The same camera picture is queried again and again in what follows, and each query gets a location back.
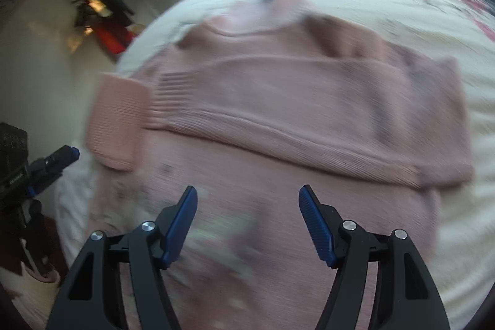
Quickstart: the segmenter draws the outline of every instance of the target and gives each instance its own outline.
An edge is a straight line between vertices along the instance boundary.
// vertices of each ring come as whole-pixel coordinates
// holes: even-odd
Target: black clamp
[[[368,262],[379,262],[369,330],[448,330],[435,284],[407,233],[371,234],[335,208],[321,204],[306,185],[299,206],[318,255],[336,268],[317,330],[353,330],[360,311]],[[160,270],[177,260],[197,209],[189,186],[179,203],[156,221],[129,234],[107,237],[95,231],[69,271],[46,330],[127,330],[119,264],[129,263],[143,330],[180,330]]]
[[[337,269],[316,330],[355,328],[368,262],[378,262],[369,330],[450,329],[435,283],[406,231],[368,233],[321,204],[309,185],[299,192],[299,207],[319,257]]]
[[[30,164],[27,158],[27,133],[0,123],[0,229],[19,238],[19,258],[26,267],[45,276],[53,270],[48,259],[52,245],[35,197],[78,160],[79,150],[65,145]]]
[[[180,329],[160,269],[179,257],[196,209],[196,190],[188,186],[156,221],[125,235],[92,233],[60,287],[46,330],[126,330],[120,263],[129,263],[142,329]]]

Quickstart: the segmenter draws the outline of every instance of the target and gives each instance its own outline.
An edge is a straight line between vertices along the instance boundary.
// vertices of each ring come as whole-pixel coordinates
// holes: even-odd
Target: silver screw
[[[94,233],[91,234],[91,239],[93,241],[99,241],[102,238],[103,238],[103,233],[101,231],[95,231]]]
[[[146,221],[145,223],[143,223],[143,225],[141,226],[141,229],[143,231],[153,231],[154,228],[155,228],[155,223],[153,221]]]
[[[349,231],[354,231],[357,228],[357,224],[354,221],[351,221],[351,220],[345,220],[343,222],[342,226],[345,229],[348,229]]]
[[[396,229],[394,234],[399,239],[407,238],[407,232],[404,231],[403,229]]]

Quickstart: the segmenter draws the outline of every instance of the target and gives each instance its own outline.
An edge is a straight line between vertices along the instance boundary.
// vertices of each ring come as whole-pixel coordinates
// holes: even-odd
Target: white bedsheet
[[[192,25],[238,0],[183,0],[139,36],[118,65],[128,75]],[[316,10],[363,24],[431,57],[459,60],[470,112],[475,180],[442,193],[441,225],[428,267],[452,330],[462,329],[495,281],[495,18],[481,0],[310,0]],[[86,240],[91,158],[66,170],[57,221],[70,262]],[[141,218],[134,214],[136,223]]]

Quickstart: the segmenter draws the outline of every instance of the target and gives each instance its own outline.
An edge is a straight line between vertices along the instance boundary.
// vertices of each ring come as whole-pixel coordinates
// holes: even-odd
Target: pink sweater
[[[472,175],[455,60],[305,0],[236,4],[132,79],[105,75],[87,146],[103,164],[88,231],[128,231],[196,186],[195,221],[165,276],[185,330],[315,327],[335,273],[300,215],[305,183],[368,231],[406,229],[427,257],[436,188]]]

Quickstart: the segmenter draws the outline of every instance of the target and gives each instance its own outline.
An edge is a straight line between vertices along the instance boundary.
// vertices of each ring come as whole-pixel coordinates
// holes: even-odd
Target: red object
[[[100,41],[100,44],[114,55],[121,54],[136,37],[126,27],[119,24],[115,19],[103,19],[99,24],[91,27]]]

